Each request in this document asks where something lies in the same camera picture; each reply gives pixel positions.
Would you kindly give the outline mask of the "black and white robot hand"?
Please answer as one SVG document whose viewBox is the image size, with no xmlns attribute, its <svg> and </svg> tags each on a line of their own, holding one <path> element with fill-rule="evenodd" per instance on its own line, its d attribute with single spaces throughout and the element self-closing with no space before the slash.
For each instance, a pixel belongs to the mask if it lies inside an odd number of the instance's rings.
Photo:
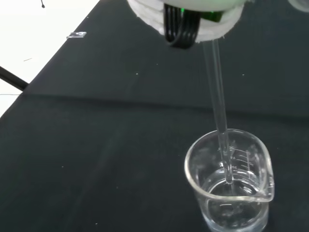
<svg viewBox="0 0 309 232">
<path fill-rule="evenodd" d="M 171 47 L 225 36 L 239 21 L 243 0 L 130 0 L 137 17 L 165 37 Z"/>
</svg>

